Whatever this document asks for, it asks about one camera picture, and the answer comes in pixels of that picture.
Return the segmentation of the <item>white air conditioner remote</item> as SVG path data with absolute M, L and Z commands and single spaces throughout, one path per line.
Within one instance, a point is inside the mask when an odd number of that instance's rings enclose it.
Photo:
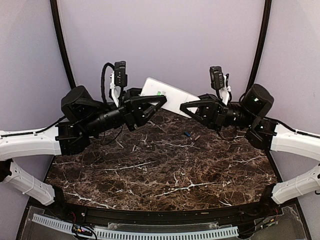
M 162 106 L 162 108 L 186 118 L 191 117 L 180 110 L 181 104 L 200 100 L 198 96 L 151 77 L 146 79 L 140 95 L 165 96 L 167 102 Z

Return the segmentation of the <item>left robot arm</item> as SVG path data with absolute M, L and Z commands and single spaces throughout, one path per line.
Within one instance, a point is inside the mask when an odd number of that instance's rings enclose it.
M 63 117 L 42 129 L 0 132 L 0 181 L 28 195 L 60 218 L 67 218 L 70 206 L 63 191 L 46 184 L 23 170 L 18 157 L 52 155 L 72 156 L 85 150 L 90 138 L 126 125 L 129 131 L 144 126 L 167 102 L 164 95 L 140 96 L 139 88 L 131 88 L 119 105 L 94 100 L 81 85 L 61 100 Z

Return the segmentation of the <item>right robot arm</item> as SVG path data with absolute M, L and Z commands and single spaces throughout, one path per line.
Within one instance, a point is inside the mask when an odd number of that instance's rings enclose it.
M 291 153 L 314 160 L 320 159 L 320 136 L 289 127 L 267 113 L 274 98 L 260 84 L 254 84 L 239 102 L 223 103 L 212 94 L 204 94 L 197 101 L 181 104 L 180 110 L 217 133 L 223 127 L 245 128 L 244 137 L 257 149 Z M 266 217 L 288 200 L 320 190 L 320 166 L 297 177 L 265 188 L 255 213 Z

